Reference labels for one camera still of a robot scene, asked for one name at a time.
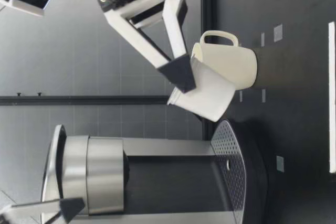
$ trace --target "white strip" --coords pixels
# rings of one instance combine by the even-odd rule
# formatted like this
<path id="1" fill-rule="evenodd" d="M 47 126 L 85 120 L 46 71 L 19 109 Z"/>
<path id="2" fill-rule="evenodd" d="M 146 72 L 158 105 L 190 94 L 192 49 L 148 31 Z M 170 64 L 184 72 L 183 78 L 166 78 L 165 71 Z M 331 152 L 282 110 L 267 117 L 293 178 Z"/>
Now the white strip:
<path id="1" fill-rule="evenodd" d="M 214 156 L 210 142 L 195 140 L 166 140 L 123 138 L 128 156 Z"/>
<path id="2" fill-rule="evenodd" d="M 265 33 L 261 34 L 261 47 L 265 46 Z"/>
<path id="3" fill-rule="evenodd" d="M 261 91 L 261 101 L 262 101 L 262 103 L 266 102 L 266 89 L 263 89 Z"/>
<path id="4" fill-rule="evenodd" d="M 232 211 L 76 217 L 71 224 L 235 224 Z"/>
<path id="5" fill-rule="evenodd" d="M 239 91 L 239 102 L 243 102 L 243 91 Z"/>
<path id="6" fill-rule="evenodd" d="M 335 92 L 335 22 L 329 23 L 329 142 L 330 173 L 336 173 L 336 92 Z"/>

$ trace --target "white pitcher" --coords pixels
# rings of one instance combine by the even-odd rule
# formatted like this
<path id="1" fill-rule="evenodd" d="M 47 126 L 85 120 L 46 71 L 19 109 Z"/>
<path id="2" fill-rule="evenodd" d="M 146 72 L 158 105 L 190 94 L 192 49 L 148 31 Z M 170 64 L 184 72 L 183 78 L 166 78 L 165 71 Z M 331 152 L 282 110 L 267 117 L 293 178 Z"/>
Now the white pitcher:
<path id="1" fill-rule="evenodd" d="M 218 45 L 205 42 L 206 36 L 219 36 L 232 41 L 233 45 Z M 192 57 L 206 64 L 228 81 L 236 90 L 250 88 L 257 78 L 257 58 L 247 48 L 239 47 L 238 38 L 225 31 L 206 31 L 193 48 Z"/>

